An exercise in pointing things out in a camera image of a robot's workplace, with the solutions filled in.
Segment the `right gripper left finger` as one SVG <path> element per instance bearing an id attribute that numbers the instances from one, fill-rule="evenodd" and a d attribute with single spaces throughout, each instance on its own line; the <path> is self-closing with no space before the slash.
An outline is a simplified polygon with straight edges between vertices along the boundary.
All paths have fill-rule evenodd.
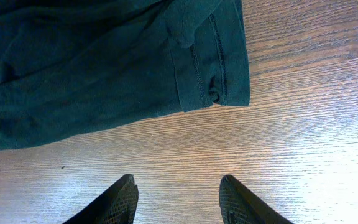
<path id="1" fill-rule="evenodd" d="M 64 224 L 133 224 L 139 190 L 132 174 L 125 174 Z"/>

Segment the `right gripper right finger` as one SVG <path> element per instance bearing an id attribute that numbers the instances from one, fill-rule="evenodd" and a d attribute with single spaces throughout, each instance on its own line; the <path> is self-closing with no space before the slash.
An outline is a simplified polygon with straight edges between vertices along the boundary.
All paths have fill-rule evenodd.
<path id="1" fill-rule="evenodd" d="M 221 179 L 219 206 L 224 224 L 292 224 L 233 175 Z"/>

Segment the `black Nike t-shirt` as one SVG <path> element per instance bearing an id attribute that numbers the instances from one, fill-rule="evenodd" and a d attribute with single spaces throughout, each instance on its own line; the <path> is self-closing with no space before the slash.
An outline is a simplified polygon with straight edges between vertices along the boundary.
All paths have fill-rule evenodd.
<path id="1" fill-rule="evenodd" d="M 246 106 L 234 0 L 0 0 L 0 150 Z"/>

